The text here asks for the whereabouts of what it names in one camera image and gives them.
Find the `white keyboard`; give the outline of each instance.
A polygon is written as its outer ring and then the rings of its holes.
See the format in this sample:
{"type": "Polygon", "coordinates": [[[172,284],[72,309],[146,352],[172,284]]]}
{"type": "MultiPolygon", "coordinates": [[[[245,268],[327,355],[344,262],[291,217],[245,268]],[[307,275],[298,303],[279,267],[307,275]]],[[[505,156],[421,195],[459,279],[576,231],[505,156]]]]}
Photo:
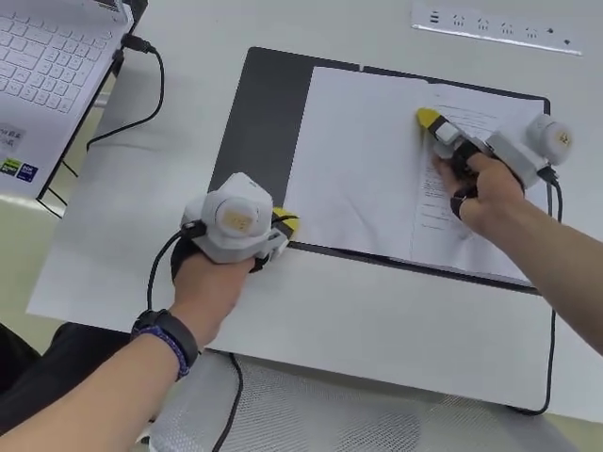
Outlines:
{"type": "Polygon", "coordinates": [[[0,96],[68,113],[110,39],[0,10],[0,96]]]}

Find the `paper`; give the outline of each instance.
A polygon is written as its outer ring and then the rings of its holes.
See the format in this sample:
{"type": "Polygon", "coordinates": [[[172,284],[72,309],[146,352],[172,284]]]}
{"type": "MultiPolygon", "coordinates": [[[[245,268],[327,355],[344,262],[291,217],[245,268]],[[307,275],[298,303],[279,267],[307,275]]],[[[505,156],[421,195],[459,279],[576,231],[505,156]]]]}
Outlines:
{"type": "MultiPolygon", "coordinates": [[[[525,276],[454,217],[416,123],[439,110],[486,140],[503,123],[534,118],[543,101],[429,85],[423,80],[315,68],[285,208],[297,240],[516,283],[525,276]]],[[[546,210],[544,183],[527,194],[546,210]]]]}
{"type": "MultiPolygon", "coordinates": [[[[543,101],[528,101],[459,89],[434,87],[433,108],[473,137],[486,139],[513,118],[534,118],[543,111],[543,101]]],[[[415,233],[411,259],[430,266],[450,266],[469,274],[495,275],[526,282],[527,278],[499,249],[473,234],[450,211],[449,196],[432,167],[431,153],[424,150],[420,161],[415,233]]],[[[531,188],[528,198],[546,210],[546,185],[531,188]]]]}
{"type": "Polygon", "coordinates": [[[423,80],[314,69],[285,197],[298,241],[410,258],[429,97],[423,80]]]}

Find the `power strip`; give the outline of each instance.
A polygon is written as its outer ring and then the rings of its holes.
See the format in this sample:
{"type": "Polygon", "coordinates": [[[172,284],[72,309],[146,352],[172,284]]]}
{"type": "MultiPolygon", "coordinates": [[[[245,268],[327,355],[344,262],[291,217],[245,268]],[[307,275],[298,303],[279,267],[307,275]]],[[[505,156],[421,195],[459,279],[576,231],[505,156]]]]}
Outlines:
{"type": "Polygon", "coordinates": [[[575,37],[553,24],[470,8],[428,7],[423,0],[414,1],[412,20],[413,28],[421,30],[582,56],[575,37]]]}

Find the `human hand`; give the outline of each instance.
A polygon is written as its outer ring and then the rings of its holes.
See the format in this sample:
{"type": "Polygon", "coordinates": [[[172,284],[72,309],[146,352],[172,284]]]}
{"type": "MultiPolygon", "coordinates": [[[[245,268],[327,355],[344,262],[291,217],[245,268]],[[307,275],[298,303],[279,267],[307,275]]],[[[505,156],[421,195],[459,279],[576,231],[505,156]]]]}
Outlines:
{"type": "Polygon", "coordinates": [[[236,306],[253,264],[253,259],[249,259],[215,265],[199,252],[186,259],[178,270],[170,311],[188,327],[199,347],[205,347],[218,335],[222,321],[236,306]]]}
{"type": "MultiPolygon", "coordinates": [[[[448,161],[438,156],[433,158],[444,187],[450,197],[464,187],[454,175],[448,161]]],[[[474,232],[486,236],[489,220],[496,218],[509,207],[524,202],[524,192],[511,170],[499,160],[483,153],[476,153],[468,160],[469,167],[478,173],[478,198],[467,199],[461,205],[461,220],[474,232]]]]}

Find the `white table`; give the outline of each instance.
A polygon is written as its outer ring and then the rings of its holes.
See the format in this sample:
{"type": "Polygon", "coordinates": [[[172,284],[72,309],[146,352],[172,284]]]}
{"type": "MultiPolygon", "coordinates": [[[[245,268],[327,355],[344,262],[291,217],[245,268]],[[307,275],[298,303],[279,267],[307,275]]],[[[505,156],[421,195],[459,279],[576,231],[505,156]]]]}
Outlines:
{"type": "MultiPolygon", "coordinates": [[[[505,12],[538,15],[539,3],[505,12]]],[[[415,31],[410,1],[153,2],[138,33],[165,60],[164,109],[91,150],[29,312],[130,329],[145,309],[156,252],[207,188],[254,45],[547,96],[579,140],[562,168],[565,221],[603,238],[594,183],[603,168],[595,26],[603,6],[588,2],[588,15],[579,2],[549,3],[548,12],[582,30],[585,57],[415,31]]],[[[155,59],[128,54],[101,131],[144,117],[157,93],[155,59]]],[[[166,259],[157,308],[172,298],[168,270],[166,259]]],[[[548,328],[549,308],[534,296],[290,250],[249,279],[212,347],[537,409],[548,328]]],[[[603,421],[603,359],[562,322],[558,342],[551,411],[603,421]]]]}

